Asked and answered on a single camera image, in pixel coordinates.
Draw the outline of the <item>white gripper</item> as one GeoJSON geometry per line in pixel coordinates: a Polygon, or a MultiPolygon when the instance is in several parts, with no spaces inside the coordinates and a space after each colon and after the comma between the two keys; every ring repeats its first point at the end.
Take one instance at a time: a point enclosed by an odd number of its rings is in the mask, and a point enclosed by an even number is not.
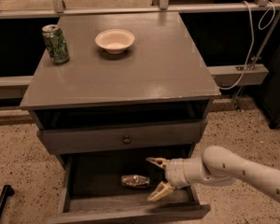
{"type": "Polygon", "coordinates": [[[195,159],[172,159],[148,157],[147,161],[165,169],[165,178],[168,183],[160,182],[156,189],[147,197],[149,202],[156,202],[175,189],[182,189],[194,183],[196,160],[195,159]]]}

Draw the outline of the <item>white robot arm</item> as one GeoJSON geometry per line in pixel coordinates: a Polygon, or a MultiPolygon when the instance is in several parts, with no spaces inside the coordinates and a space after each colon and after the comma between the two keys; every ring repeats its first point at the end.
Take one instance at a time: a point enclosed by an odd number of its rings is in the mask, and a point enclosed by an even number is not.
{"type": "Polygon", "coordinates": [[[166,179],[147,197],[150,202],[194,183],[225,186],[239,179],[280,203],[280,170],[246,160],[224,147],[208,147],[196,158],[147,158],[147,161],[162,168],[166,179]]]}

